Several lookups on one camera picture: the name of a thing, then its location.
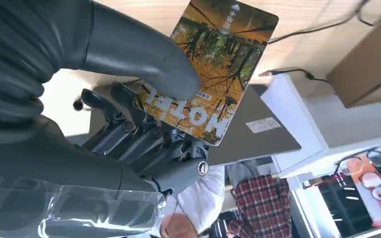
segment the robotic hand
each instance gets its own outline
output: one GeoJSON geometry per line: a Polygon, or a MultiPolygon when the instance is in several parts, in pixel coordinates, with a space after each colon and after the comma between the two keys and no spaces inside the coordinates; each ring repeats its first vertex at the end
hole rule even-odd
{"type": "Polygon", "coordinates": [[[70,144],[38,100],[60,68],[137,76],[180,100],[200,85],[174,41],[99,3],[0,0],[0,237],[145,232],[166,196],[206,172],[206,145],[158,127],[121,84],[112,97],[133,121],[85,90],[107,124],[83,147],[70,144]]]}

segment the person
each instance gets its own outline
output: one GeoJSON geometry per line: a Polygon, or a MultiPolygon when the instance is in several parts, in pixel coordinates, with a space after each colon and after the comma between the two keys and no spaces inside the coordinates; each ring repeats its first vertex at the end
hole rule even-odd
{"type": "Polygon", "coordinates": [[[291,238],[290,191],[286,179],[261,175],[255,160],[227,165],[237,219],[228,224],[229,237],[291,238]]]}
{"type": "Polygon", "coordinates": [[[150,235],[163,238],[195,238],[217,219],[224,202],[224,167],[208,173],[176,196],[167,197],[150,235]]]}

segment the white shirt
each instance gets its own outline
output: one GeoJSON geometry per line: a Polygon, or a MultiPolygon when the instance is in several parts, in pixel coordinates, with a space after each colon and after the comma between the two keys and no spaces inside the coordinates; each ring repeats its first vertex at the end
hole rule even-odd
{"type": "Polygon", "coordinates": [[[186,215],[196,232],[203,232],[220,215],[224,190],[224,167],[209,167],[205,176],[177,195],[178,199],[174,196],[167,197],[167,205],[160,211],[160,216],[149,233],[160,237],[161,223],[173,213],[186,215]]]}

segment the cardboard box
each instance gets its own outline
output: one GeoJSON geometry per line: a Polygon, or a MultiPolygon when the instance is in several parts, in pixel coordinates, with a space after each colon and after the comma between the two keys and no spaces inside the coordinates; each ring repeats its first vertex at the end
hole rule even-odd
{"type": "Polygon", "coordinates": [[[327,78],[347,108],[381,102],[381,22],[327,78]]]}

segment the autumn forest image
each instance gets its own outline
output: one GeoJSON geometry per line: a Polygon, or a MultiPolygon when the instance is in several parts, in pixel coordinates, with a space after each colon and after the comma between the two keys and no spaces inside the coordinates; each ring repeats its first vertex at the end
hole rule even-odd
{"type": "Polygon", "coordinates": [[[196,69],[201,89],[181,102],[144,85],[138,94],[146,112],[218,145],[277,22],[234,0],[191,0],[171,38],[196,69]]]}

